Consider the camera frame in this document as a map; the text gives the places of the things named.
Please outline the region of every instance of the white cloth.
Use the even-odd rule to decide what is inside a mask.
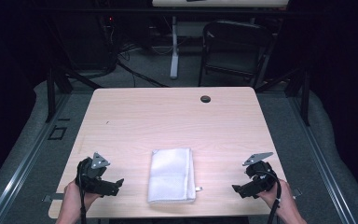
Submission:
[[[191,203],[196,200],[190,148],[153,150],[149,203]]]

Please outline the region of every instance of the black chair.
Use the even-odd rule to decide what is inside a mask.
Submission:
[[[209,70],[254,80],[255,88],[262,66],[273,43],[272,32],[244,22],[212,21],[203,29],[202,59],[199,86],[203,70]]]

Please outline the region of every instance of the black round hole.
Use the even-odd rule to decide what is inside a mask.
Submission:
[[[211,102],[211,97],[209,97],[207,95],[203,95],[203,96],[201,96],[201,101],[203,103],[209,103],[209,102]]]

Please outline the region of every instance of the table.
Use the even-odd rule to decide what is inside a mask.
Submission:
[[[203,103],[207,95],[211,102]],[[191,147],[197,192],[193,203],[149,204],[153,149]],[[213,217],[269,214],[258,199],[242,199],[231,185],[251,180],[242,163],[273,152],[268,161],[285,179],[255,92],[235,88],[98,89],[89,102],[57,192],[76,176],[78,163],[98,151],[110,161],[103,180],[124,178],[116,197],[98,199],[88,217]],[[48,215],[57,218],[62,201]]]
[[[286,7],[288,0],[153,0],[153,7]],[[178,78],[177,21],[172,17],[172,62],[170,78]]]

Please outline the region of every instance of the chair backrest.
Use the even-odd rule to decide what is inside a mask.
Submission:
[[[203,29],[204,43],[222,41],[266,48],[273,40],[271,31],[263,26],[236,21],[212,21]]]

